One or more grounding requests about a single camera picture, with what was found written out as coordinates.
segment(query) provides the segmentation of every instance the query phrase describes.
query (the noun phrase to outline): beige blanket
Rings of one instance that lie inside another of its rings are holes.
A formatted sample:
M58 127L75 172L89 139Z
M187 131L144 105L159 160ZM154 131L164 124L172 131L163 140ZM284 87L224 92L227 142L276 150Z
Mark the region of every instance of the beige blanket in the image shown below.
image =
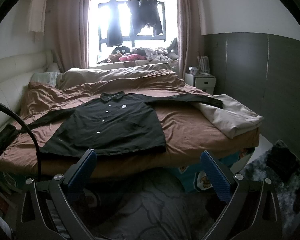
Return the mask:
M50 110L78 106L101 93L140 93L148 96L171 96L189 92L206 95L199 89L186 85L170 70L150 71L143 76L122 77L81 84L68 89L29 83L23 98L21 118L31 123ZM227 138L204 115L191 105L158 105L156 113L166 136L165 153L143 156L110 156L98 159L92 178L117 178L154 167L178 167L199 162L200 154L209 150L218 158L228 156L242 148L256 147L259 142L259 129ZM34 129L39 146L53 135L63 121ZM64 173L77 159L60 158L42 161L42 174ZM20 134L0 157L0 170L15 173L36 174L37 159L34 145L27 134Z

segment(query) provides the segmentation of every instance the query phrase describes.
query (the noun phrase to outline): white drawer cabinet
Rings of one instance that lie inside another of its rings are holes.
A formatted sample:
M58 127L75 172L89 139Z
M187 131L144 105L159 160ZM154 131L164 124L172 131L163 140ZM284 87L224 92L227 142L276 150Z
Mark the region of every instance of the white drawer cabinet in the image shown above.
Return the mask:
M212 75L207 76L198 74L194 76L186 73L185 83L213 95L213 90L216 86L216 78Z

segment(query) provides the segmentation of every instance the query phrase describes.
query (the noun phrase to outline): silver bolt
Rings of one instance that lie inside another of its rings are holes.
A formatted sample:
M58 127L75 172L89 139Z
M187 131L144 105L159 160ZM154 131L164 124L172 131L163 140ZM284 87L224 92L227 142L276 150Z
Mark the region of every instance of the silver bolt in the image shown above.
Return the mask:
M268 183L268 184L272 183L271 179L269 179L269 178L265 178L265 182Z
M28 185L31 184L32 182L33 182L33 179L31 179L31 178L26 180L26 184L28 184Z
M63 177L63 175L62 174L57 174L56 176L54 176L53 178L55 179L55 180L61 180L62 179L62 177Z
M243 175L240 174L240 173L238 173L238 174L235 175L235 178L236 178L237 180L243 180Z

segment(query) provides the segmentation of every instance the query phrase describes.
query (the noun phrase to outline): cream leather headboard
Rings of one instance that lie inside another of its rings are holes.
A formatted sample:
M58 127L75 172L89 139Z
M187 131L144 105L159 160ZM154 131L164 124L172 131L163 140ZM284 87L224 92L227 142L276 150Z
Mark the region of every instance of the cream leather headboard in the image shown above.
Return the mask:
M0 59L0 103L17 112L24 87L33 73L45 72L50 63L53 63L51 50ZM0 112L0 127L8 119L6 114Z

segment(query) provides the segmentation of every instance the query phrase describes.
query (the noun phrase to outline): curtain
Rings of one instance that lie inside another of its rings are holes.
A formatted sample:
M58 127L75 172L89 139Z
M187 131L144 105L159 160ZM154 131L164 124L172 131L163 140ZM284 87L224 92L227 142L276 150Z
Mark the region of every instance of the curtain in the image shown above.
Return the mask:
M197 66L202 50L198 0L177 0L179 77L185 77L190 66Z
M88 68L90 0L54 0L55 49L63 72Z

